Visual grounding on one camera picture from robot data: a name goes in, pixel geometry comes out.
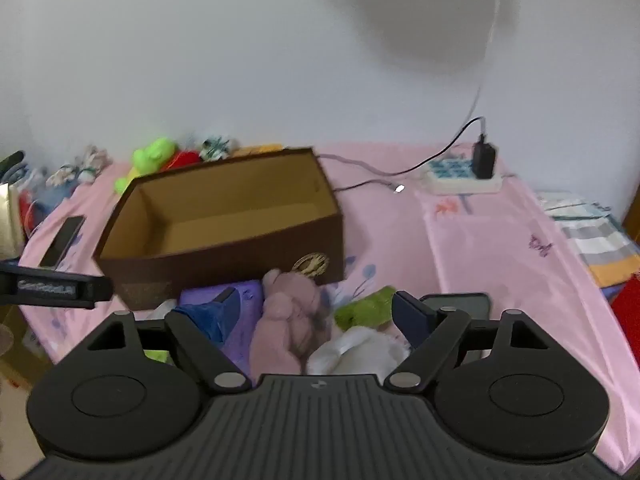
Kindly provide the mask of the black smartphone on left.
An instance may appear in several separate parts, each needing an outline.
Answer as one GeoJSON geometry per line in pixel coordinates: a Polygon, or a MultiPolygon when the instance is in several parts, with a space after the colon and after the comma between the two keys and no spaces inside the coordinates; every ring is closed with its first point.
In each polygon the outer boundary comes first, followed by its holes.
{"type": "Polygon", "coordinates": [[[70,246],[74,244],[85,220],[85,216],[73,216],[63,222],[42,256],[39,263],[40,268],[56,269],[58,267],[70,250],[70,246]]]}

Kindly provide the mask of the yellow book box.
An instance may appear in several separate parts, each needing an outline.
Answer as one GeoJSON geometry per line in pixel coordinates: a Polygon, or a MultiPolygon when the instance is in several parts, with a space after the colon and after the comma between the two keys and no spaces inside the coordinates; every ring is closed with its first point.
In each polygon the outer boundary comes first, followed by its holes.
{"type": "Polygon", "coordinates": [[[284,146],[279,143],[260,144],[251,146],[241,146],[231,153],[232,157],[245,157],[259,154],[273,153],[282,151],[284,146]]]}

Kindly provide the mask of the purple tissue pack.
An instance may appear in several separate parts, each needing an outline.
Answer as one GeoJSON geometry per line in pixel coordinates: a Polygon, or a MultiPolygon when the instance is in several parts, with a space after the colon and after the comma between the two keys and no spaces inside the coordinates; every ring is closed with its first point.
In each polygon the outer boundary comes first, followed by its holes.
{"type": "Polygon", "coordinates": [[[189,304],[208,304],[226,288],[233,287],[239,294],[240,315],[230,334],[219,345],[222,352],[243,373],[250,374],[250,343],[255,327],[262,317],[264,294],[262,285],[258,281],[245,281],[233,284],[215,285],[209,287],[191,288],[183,290],[179,296],[180,308],[189,304]]]}

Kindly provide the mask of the striped folded cloth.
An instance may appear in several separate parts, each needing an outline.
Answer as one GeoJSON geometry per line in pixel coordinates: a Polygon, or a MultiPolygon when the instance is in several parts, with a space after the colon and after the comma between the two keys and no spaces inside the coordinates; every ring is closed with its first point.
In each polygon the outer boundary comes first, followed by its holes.
{"type": "Polygon", "coordinates": [[[566,236],[606,300],[612,301],[639,272],[639,245],[608,207],[571,192],[537,192],[536,199],[566,236]]]}

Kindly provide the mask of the white power strip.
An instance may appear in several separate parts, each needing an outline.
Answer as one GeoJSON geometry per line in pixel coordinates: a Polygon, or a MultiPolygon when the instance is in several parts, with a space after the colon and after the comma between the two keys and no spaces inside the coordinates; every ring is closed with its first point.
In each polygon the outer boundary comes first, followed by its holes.
{"type": "Polygon", "coordinates": [[[479,179],[472,171],[472,162],[466,158],[432,160],[422,172],[422,182],[434,195],[494,194],[502,189],[501,174],[490,179],[479,179]]]}

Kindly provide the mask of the black power adapter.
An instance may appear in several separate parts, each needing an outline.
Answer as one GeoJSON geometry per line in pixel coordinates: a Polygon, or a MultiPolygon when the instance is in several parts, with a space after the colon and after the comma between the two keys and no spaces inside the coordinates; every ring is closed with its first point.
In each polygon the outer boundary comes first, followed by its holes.
{"type": "Polygon", "coordinates": [[[497,149],[494,144],[486,140],[486,134],[481,133],[473,146],[472,173],[478,180],[489,180],[495,174],[497,149]]]}

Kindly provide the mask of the dark green towel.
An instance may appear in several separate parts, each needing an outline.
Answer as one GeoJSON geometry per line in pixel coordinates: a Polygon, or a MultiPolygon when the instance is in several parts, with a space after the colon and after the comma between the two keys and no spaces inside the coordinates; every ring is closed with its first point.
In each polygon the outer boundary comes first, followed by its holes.
{"type": "Polygon", "coordinates": [[[369,296],[345,304],[334,312],[337,327],[347,332],[352,327],[379,328],[392,320],[392,300],[396,289],[385,286],[369,296]]]}

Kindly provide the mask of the pink plush bear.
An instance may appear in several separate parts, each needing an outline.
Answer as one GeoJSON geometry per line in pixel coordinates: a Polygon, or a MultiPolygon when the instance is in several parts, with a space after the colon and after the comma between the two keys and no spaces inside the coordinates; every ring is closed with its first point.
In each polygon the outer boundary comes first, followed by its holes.
{"type": "Polygon", "coordinates": [[[262,317],[250,342],[250,377],[301,375],[330,336],[329,309],[320,287],[304,274],[273,269],[262,279],[262,317]]]}

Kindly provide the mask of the pink bed sheet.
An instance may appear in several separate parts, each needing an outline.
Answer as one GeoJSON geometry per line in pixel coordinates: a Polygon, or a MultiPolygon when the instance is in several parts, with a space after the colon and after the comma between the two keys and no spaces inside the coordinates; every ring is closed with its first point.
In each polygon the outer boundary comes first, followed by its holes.
{"type": "Polygon", "coordinates": [[[610,305],[534,192],[508,177],[496,194],[434,196],[417,177],[394,193],[367,184],[358,160],[395,172],[427,146],[334,144],[324,169],[344,214],[344,304],[390,285],[424,296],[484,292],[493,314],[526,312],[596,376],[611,414],[597,453],[619,472],[639,457],[639,369],[610,305]]]}

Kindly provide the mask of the brown cardboard box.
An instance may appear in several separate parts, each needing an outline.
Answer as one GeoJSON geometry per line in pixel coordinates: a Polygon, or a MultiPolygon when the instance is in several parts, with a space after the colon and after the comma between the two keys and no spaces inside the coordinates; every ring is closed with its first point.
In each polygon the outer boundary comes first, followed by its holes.
{"type": "Polygon", "coordinates": [[[185,289],[298,271],[345,277],[343,213],[311,148],[203,162],[134,179],[93,259],[131,310],[185,289]]]}

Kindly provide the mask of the white fluffy towel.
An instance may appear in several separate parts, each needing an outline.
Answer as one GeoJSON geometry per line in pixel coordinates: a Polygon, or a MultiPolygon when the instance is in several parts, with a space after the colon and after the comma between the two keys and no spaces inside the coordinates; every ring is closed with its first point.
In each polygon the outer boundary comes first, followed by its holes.
{"type": "Polygon", "coordinates": [[[403,340],[355,326],[320,346],[307,360],[307,375],[374,375],[379,382],[410,354],[403,340]]]}

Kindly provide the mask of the gold tissue box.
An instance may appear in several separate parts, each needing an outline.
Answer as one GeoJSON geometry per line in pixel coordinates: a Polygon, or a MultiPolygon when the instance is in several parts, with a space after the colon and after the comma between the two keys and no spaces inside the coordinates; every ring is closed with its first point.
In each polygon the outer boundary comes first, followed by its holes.
{"type": "Polygon", "coordinates": [[[18,258],[24,249],[24,232],[18,194],[7,183],[0,185],[0,257],[18,258]]]}

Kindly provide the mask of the green yellow plush toy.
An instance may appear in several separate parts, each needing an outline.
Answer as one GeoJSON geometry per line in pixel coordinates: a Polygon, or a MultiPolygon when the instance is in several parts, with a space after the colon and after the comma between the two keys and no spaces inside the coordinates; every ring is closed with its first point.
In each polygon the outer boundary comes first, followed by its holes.
{"type": "Polygon", "coordinates": [[[131,168],[128,174],[117,179],[114,183],[115,192],[122,195],[132,180],[160,171],[176,151],[177,144],[168,138],[156,139],[145,148],[135,150],[131,157],[131,168]]]}

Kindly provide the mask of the white knit doll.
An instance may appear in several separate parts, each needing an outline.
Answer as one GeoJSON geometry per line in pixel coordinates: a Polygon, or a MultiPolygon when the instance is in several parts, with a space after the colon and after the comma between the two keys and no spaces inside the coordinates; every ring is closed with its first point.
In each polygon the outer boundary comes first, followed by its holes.
{"type": "Polygon", "coordinates": [[[46,185],[49,188],[68,184],[93,184],[102,171],[112,163],[111,156],[107,150],[89,145],[88,148],[73,162],[66,162],[50,177],[47,178],[46,185]]]}

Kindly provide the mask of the panda plush toy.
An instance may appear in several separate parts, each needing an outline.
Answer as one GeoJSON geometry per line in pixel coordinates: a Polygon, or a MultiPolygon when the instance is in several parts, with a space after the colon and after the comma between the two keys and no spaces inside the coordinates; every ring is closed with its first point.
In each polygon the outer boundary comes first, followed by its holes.
{"type": "Polygon", "coordinates": [[[203,162],[226,159],[236,150],[236,142],[230,136],[209,136],[202,144],[198,156],[203,162]]]}

